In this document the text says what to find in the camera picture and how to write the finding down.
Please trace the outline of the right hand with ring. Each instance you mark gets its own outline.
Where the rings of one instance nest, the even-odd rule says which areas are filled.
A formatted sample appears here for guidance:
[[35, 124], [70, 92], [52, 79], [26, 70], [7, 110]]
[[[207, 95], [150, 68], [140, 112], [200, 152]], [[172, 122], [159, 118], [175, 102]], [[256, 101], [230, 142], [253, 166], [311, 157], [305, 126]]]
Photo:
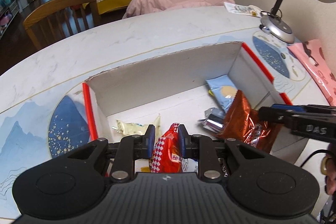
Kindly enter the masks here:
[[331, 196], [336, 190], [336, 170], [334, 159], [330, 155], [323, 158], [321, 173], [325, 175], [325, 192]]

